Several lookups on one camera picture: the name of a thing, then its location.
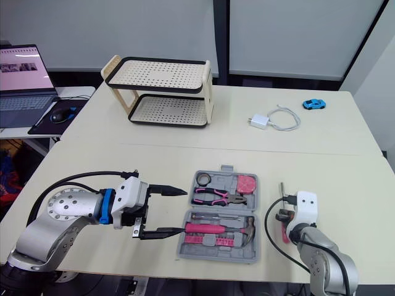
wire cutters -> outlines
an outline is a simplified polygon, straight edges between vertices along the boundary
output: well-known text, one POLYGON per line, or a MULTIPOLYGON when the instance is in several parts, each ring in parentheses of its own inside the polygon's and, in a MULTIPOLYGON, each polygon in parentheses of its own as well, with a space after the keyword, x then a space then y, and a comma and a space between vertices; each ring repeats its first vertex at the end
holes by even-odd
POLYGON ((197 188, 195 187, 193 189, 194 193, 211 193, 218 195, 222 197, 221 199, 216 199, 216 200, 201 200, 201 199, 193 199, 192 204, 196 205, 221 205, 221 206, 226 206, 228 204, 243 204, 247 202, 247 198, 240 196, 240 195, 234 195, 234 194, 229 194, 228 191, 226 190, 220 190, 220 189, 215 189, 215 188, 197 188))

toy car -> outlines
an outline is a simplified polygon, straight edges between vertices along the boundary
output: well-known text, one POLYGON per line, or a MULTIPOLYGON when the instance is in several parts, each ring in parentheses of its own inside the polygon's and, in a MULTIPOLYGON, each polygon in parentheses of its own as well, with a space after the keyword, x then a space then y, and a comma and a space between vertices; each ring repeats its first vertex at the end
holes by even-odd
POLYGON ((323 100, 311 99, 303 102, 303 107, 307 110, 324 109, 326 103, 323 100))

white wall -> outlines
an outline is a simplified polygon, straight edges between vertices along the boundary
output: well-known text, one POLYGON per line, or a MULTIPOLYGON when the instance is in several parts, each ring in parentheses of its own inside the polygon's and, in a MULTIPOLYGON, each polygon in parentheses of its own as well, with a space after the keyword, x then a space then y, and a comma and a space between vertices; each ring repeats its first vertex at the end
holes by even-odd
POLYGON ((395 0, 389 0, 386 9, 365 43, 357 60, 340 87, 353 95, 360 88, 370 70, 395 35, 395 0))
POLYGON ((382 150, 395 146, 395 37, 392 38, 354 95, 382 150))
POLYGON ((395 0, 389 0, 340 90, 353 94, 395 171, 395 0))
POLYGON ((231 0, 230 73, 341 80, 382 0, 231 0))
POLYGON ((114 55, 210 60, 212 0, 1 0, 0 36, 37 44, 50 70, 99 70, 114 55))

table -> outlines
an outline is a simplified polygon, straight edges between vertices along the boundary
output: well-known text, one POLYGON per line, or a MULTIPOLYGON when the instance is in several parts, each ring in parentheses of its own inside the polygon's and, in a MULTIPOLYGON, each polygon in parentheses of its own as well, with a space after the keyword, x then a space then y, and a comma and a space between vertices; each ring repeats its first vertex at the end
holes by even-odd
MULTIPOLYGON (((63 134, 62 140, 232 150, 315 154, 377 155, 381 150, 349 92, 213 86, 212 123, 203 129, 133 124, 103 83, 63 134), (323 99, 323 110, 306 110, 302 102, 323 99), (301 118, 295 131, 249 126, 255 113, 267 114, 277 104, 301 118)), ((293 125, 289 114, 276 113, 279 125, 293 125)))
MULTIPOLYGON (((87 96, 92 96, 94 93, 94 87, 93 86, 69 86, 65 88, 56 88, 56 91, 59 95, 59 97, 73 97, 73 96, 81 96, 81 95, 87 95, 87 96)), ((49 112, 52 107, 56 104, 56 102, 53 102, 45 111, 43 116, 40 118, 40 120, 49 112)), ((34 139, 39 139, 39 138, 53 138, 53 137, 59 137, 59 134, 28 134, 28 131, 30 130, 31 126, 25 127, 25 128, 4 128, 0 129, 2 130, 0 132, 0 139, 23 139, 26 144, 34 148, 34 150, 38 151, 40 154, 45 156, 48 152, 47 148, 41 145, 41 143, 34 141, 34 139)))
MULTIPOLYGON (((84 171, 135 168, 151 184, 169 184, 189 190, 196 170, 218 170, 232 164, 240 173, 255 173, 260 181, 260 200, 255 214, 260 226, 260 260, 251 265, 179 259, 178 237, 142 241, 131 238, 132 228, 114 230, 111 225, 87 226, 60 269, 87 273, 124 274, 167 278, 227 279, 237 281, 309 282, 300 267, 282 257, 262 229, 268 206, 280 193, 298 190, 318 195, 318 227, 350 255, 360 273, 360 284, 394 284, 395 249, 393 208, 395 176, 383 157, 294 154, 278 152, 202 149, 107 141, 60 141, 55 144, 0 224, 0 261, 7 260, 36 197, 55 181, 84 171)), ((93 188, 116 187, 115 176, 86 178, 93 188)), ((188 198, 150 199, 147 230, 180 227, 191 206, 188 198)), ((281 241, 280 223, 270 218, 276 242, 294 258, 294 245, 281 241)))

perforated shelf tray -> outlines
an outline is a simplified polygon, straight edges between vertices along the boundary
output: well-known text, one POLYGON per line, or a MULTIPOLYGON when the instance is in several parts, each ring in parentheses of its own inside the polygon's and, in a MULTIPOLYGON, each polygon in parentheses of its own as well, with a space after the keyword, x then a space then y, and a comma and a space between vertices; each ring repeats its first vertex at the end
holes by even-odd
POLYGON ((207 124, 204 99, 143 94, 129 114, 133 123, 203 128, 207 124))
POLYGON ((126 57, 106 78, 111 88, 197 94, 206 62, 126 57))

